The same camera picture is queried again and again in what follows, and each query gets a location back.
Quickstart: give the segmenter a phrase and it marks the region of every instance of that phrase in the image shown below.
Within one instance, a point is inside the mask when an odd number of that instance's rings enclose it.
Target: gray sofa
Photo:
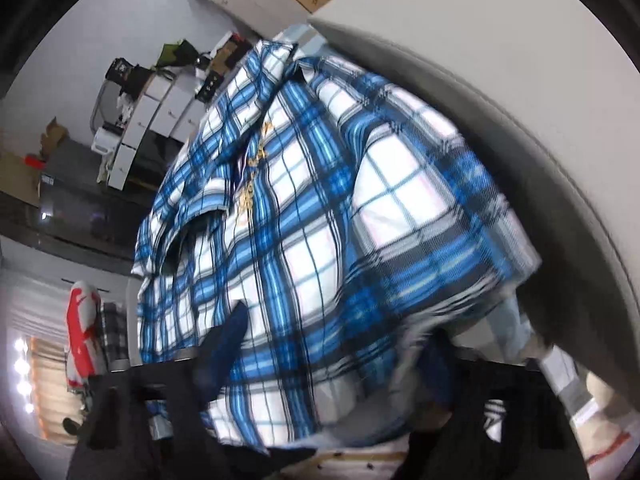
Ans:
[[[332,0],[328,41],[452,117],[543,257],[535,328],[640,408],[640,74],[578,0]]]

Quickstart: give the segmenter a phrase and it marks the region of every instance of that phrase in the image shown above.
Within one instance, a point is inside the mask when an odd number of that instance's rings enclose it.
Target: beige curtain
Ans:
[[[82,403],[78,396],[66,390],[64,348],[33,337],[30,349],[33,405],[41,436],[59,444],[73,445],[76,438],[65,432],[62,420],[69,417],[82,422]]]

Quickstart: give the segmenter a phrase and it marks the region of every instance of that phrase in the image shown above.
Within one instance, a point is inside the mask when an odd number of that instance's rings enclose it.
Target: gray wall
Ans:
[[[95,99],[111,61],[152,65],[162,44],[187,38],[199,50],[215,46],[231,19],[207,0],[80,0],[49,31],[0,102],[7,149],[40,149],[52,117],[70,136],[91,144]]]

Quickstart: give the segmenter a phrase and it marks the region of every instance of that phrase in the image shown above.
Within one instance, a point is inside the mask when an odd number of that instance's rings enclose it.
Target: blue and white plaid shirt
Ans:
[[[447,118],[341,58],[293,51],[248,54],[165,177],[133,270],[145,363],[248,305],[209,415],[221,440],[259,447],[398,384],[429,331],[482,316],[538,264]]]

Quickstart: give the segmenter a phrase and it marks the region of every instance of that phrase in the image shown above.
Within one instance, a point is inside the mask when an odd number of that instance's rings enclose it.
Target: plaid shirt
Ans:
[[[221,440],[254,446],[339,420],[411,369],[435,326],[481,316],[538,264],[448,119],[341,58],[293,51],[248,54],[165,177],[133,270],[145,363],[249,306],[209,416]]]

